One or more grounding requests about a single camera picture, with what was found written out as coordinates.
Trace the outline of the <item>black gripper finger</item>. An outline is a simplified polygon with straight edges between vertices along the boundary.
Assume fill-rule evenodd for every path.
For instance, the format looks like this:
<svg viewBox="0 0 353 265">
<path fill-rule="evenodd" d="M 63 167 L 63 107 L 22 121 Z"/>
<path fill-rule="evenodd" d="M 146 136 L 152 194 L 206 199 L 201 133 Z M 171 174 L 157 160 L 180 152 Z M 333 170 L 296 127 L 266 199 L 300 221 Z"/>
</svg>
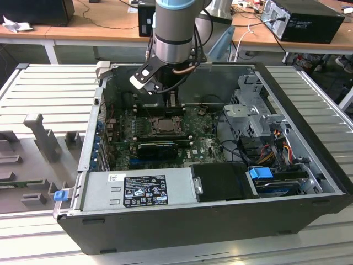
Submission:
<svg viewBox="0 0 353 265">
<path fill-rule="evenodd" d="M 169 91 L 165 94 L 165 106 L 168 109 L 172 108 L 180 108 L 180 103 L 178 100 L 179 90 L 175 89 L 173 91 Z"/>
</svg>

